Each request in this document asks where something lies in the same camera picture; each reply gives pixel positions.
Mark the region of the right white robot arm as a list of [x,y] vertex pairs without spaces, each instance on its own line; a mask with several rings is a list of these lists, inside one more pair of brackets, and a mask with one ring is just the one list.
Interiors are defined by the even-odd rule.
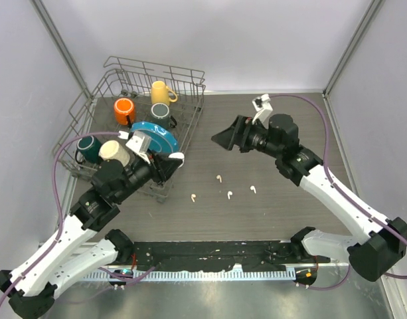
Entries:
[[364,279],[375,282],[406,254],[407,223],[389,219],[345,187],[322,159],[299,142],[299,128],[291,116],[275,114],[268,126],[237,116],[232,125],[211,140],[226,150],[257,150],[275,158],[278,171],[296,186],[318,199],[349,230],[349,236],[324,233],[307,227],[290,247],[300,263],[312,256],[348,262]]

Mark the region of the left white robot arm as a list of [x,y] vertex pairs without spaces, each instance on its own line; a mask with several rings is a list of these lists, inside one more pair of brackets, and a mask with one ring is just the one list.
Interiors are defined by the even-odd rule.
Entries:
[[89,251],[72,253],[101,231],[119,212],[119,205],[149,180],[164,183],[181,167],[181,152],[156,154],[149,160],[135,158],[124,166],[116,159],[103,161],[92,176],[92,187],[62,218],[56,233],[14,270],[0,270],[0,290],[21,318],[40,318],[55,300],[88,272],[115,262],[131,260],[133,242],[119,229],[112,229]]

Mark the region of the white earbud charging case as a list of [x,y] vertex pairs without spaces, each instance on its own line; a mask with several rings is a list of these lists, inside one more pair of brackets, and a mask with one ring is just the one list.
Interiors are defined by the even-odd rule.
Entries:
[[171,153],[169,155],[169,158],[173,158],[173,159],[177,159],[177,160],[184,160],[185,155],[181,152],[175,152],[175,153]]

